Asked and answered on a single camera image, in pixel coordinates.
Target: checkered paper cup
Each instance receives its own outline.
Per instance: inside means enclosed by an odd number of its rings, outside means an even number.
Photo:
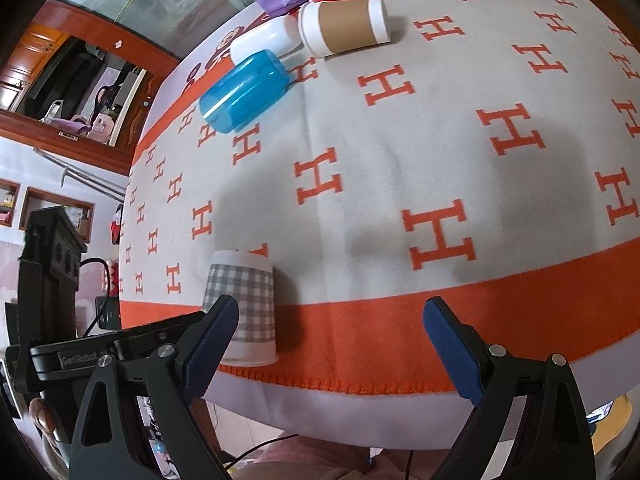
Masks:
[[[216,251],[210,260],[202,309],[208,312],[222,294],[236,299],[240,319],[222,358],[223,365],[266,366],[278,360],[273,309],[273,265],[268,258]]]

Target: table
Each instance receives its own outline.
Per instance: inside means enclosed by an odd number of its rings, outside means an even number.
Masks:
[[[289,92],[241,132],[196,104],[257,7],[164,83],[127,191],[124,325],[198,309],[215,250],[270,257],[280,360],[223,367],[207,399],[347,444],[462,428],[422,328],[434,295],[513,354],[562,352],[588,411],[631,389],[638,52],[588,0],[385,2],[391,44],[290,54]]]

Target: metal screw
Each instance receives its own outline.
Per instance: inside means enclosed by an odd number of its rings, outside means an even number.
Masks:
[[[491,345],[489,346],[489,354],[494,357],[504,357],[507,355],[507,351],[502,345]]]
[[[111,357],[109,354],[105,354],[101,356],[100,359],[98,359],[98,366],[100,368],[104,368],[105,366],[109,366],[111,364],[111,361],[113,361],[113,357]]]
[[[158,355],[160,357],[169,357],[172,353],[174,353],[174,346],[173,345],[162,345],[158,349]]]
[[[551,360],[558,366],[564,366],[566,364],[566,359],[562,354],[553,354]]]

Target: tiled floor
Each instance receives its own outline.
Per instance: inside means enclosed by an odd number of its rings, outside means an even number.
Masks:
[[[266,440],[276,438],[282,433],[282,430],[261,424],[245,416],[220,408],[220,406],[209,403],[208,406],[220,446],[233,456],[239,456],[252,447]],[[491,480],[501,473],[512,444],[513,440],[498,444],[494,456],[484,476],[482,476],[482,480]],[[372,456],[380,451],[380,449],[372,450]]]

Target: blue gripper pad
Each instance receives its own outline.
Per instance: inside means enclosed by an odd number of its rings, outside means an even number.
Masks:
[[[228,298],[218,316],[182,366],[182,400],[187,406],[201,398],[209,387],[226,347],[238,327],[238,302]]]
[[[458,395],[477,406],[484,394],[480,367],[435,301],[424,304],[422,323]]]

